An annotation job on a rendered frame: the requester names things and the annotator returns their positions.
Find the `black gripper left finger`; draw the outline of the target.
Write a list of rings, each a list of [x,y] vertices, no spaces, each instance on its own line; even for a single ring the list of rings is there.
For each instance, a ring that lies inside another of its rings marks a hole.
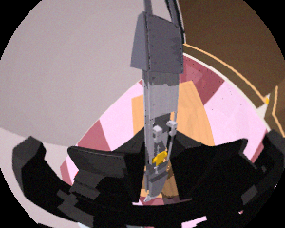
[[[145,126],[112,152],[78,145],[66,151],[78,170],[123,180],[132,202],[139,202],[146,167]]]

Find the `wooden board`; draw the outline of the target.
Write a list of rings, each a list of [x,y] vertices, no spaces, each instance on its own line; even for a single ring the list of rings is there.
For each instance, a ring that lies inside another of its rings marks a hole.
[[[177,130],[184,133],[185,136],[193,138],[197,142],[212,145],[214,147],[214,136],[212,136],[210,122],[208,122],[206,110],[204,110],[199,92],[196,91],[193,81],[180,84],[180,98],[177,107]],[[132,106],[132,126],[134,126],[134,136],[143,129],[143,95],[131,98]],[[178,194],[176,180],[172,170],[172,164],[168,161],[168,178],[166,178],[165,186],[161,193],[155,198],[175,198]],[[149,194],[149,190],[147,190]],[[143,174],[142,191],[140,197],[146,197],[145,191],[145,174]]]

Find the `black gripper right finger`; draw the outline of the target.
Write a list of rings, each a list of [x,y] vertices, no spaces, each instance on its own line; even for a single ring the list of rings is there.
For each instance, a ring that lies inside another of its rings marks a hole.
[[[244,152],[248,141],[249,138],[242,137],[240,140],[210,147],[177,130],[176,136],[173,137],[169,160],[177,184],[178,198],[191,199],[192,191],[203,182],[216,162],[230,159]]]

